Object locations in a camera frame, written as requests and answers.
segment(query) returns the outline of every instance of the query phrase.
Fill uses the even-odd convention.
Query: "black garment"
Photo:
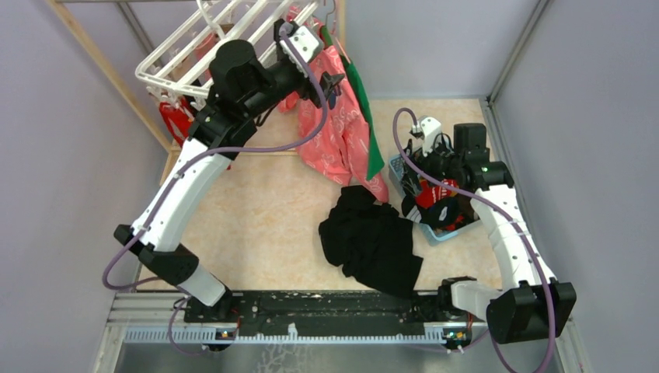
[[[423,258],[412,254],[412,222],[390,204],[376,205],[363,186],[346,186],[318,231],[325,258],[346,277],[411,298]]]

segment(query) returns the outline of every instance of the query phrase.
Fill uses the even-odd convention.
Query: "blue basket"
[[[400,184],[400,180],[403,178],[404,163],[405,161],[403,161],[403,158],[401,158],[400,154],[394,155],[389,160],[389,179],[391,180],[396,190],[398,190],[398,193],[401,195],[401,197],[405,197],[403,186]],[[419,224],[419,226],[421,227],[421,231],[426,236],[426,240],[428,241],[428,243],[431,246],[435,246],[440,242],[446,241],[447,239],[452,239],[453,237],[456,237],[460,233],[463,233],[475,227],[477,223],[480,223],[480,221],[474,221],[473,223],[467,224],[464,227],[455,230],[453,232],[446,231],[439,233],[435,233],[435,231],[428,224]]]

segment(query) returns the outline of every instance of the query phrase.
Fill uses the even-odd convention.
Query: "purple hose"
[[[295,57],[296,60],[300,62],[302,65],[302,68],[304,68],[305,73],[309,76],[309,81],[311,82],[313,88],[316,90],[316,93],[318,94],[319,97],[324,97],[325,93],[323,92],[323,89],[320,87],[320,83],[318,83],[318,79],[316,79],[316,76],[314,75],[312,69],[309,67],[308,64],[305,63],[304,58],[295,50],[295,47],[291,43],[290,39],[288,39],[288,32],[290,32],[291,28],[293,25],[290,23],[284,23],[281,25],[281,28],[279,29],[279,36],[281,39],[286,43],[288,46],[288,49],[291,50],[293,53],[293,56]],[[210,149],[208,151],[205,151],[203,153],[200,153],[193,157],[190,161],[186,162],[183,167],[181,167],[178,171],[176,171],[176,175],[178,177],[173,177],[169,183],[165,186],[165,189],[162,190],[162,193],[160,194],[160,197],[158,200],[155,202],[151,212],[147,216],[143,226],[148,227],[152,221],[153,218],[155,217],[155,214],[158,212],[162,204],[165,202],[165,199],[169,195],[169,192],[171,192],[172,188],[176,184],[176,181],[178,181],[181,176],[192,166],[194,166],[195,163],[199,162],[201,159],[204,159],[210,155],[215,155],[215,154],[220,154],[220,153],[233,153],[233,152],[248,152],[248,153],[271,153],[271,152],[282,152],[284,150],[288,149],[293,149],[297,148],[300,145],[303,145],[307,141],[310,141],[312,138],[314,138],[322,129],[323,126],[325,125],[325,122],[327,120],[327,114],[328,114],[328,108],[327,108],[327,102],[324,99],[320,100],[322,105],[323,105],[323,116],[320,119],[320,124],[312,131],[312,133],[308,134],[307,136],[301,138],[300,140],[297,140],[295,142],[292,142],[288,145],[282,145],[282,146],[277,146],[274,148],[242,148],[242,147],[237,147],[237,146],[225,146],[222,148],[214,148]],[[108,277],[110,275],[110,271],[112,268],[117,264],[119,259],[144,235],[145,233],[145,228],[140,229],[133,239],[131,239],[119,252],[112,258],[112,260],[108,263],[107,267],[103,271],[103,286],[110,290],[127,290],[131,288],[135,288],[141,284],[145,284],[150,281],[155,281],[158,280],[157,277],[150,277],[150,278],[145,278],[144,280],[140,280],[137,282],[134,282],[133,284],[126,284],[126,285],[114,285],[111,284],[108,281]]]
[[[529,242],[528,238],[524,234],[524,231],[521,229],[519,224],[514,221],[513,217],[511,217],[504,209],[501,207],[497,206],[496,204],[492,203],[491,201],[487,200],[486,198],[483,198],[481,196],[477,196],[474,193],[471,193],[467,190],[462,190],[453,186],[450,186],[448,184],[442,183],[439,180],[435,179],[434,177],[426,174],[424,171],[422,171],[417,165],[412,162],[410,157],[405,154],[405,151],[403,150],[402,145],[400,144],[400,139],[398,139],[398,118],[400,117],[400,114],[406,112],[412,117],[412,121],[416,124],[417,123],[417,116],[414,115],[414,112],[407,108],[407,107],[401,107],[396,111],[396,115],[393,117],[393,140],[396,143],[396,147],[398,148],[398,151],[400,152],[400,156],[403,157],[403,160],[407,165],[413,169],[416,173],[419,175],[423,176],[426,180],[429,182],[438,185],[440,187],[443,187],[445,189],[450,190],[451,192],[456,192],[460,193],[463,196],[475,199],[479,202],[482,202],[486,204],[487,206],[490,206],[493,210],[501,214],[506,220],[508,220],[511,225],[513,226],[514,230],[519,233],[521,241],[524,243],[524,247],[526,248],[526,252],[528,253],[528,257],[531,258],[533,261],[533,265],[535,266],[535,270],[538,271],[538,275],[540,276],[540,282],[542,283],[542,291],[545,293],[545,301],[547,303],[547,315],[549,317],[549,344],[547,345],[547,350],[545,352],[545,357],[542,359],[542,363],[540,363],[540,366],[534,371],[534,373],[542,373],[544,372],[547,367],[549,366],[549,362],[551,362],[553,354],[554,354],[554,344],[556,343],[556,315],[554,314],[554,304],[552,301],[552,295],[549,290],[549,284],[547,284],[547,280],[545,278],[545,273],[542,271],[542,268],[540,267],[540,262],[538,261],[538,258],[535,257],[535,253],[533,251],[533,248],[531,246],[531,243]],[[499,359],[501,360],[501,363],[506,367],[506,369],[510,373],[517,373],[506,361],[504,358],[504,355],[501,353],[501,350],[499,350],[499,345],[497,342],[492,339],[492,344],[494,345],[494,350],[497,352],[497,355],[499,356]]]

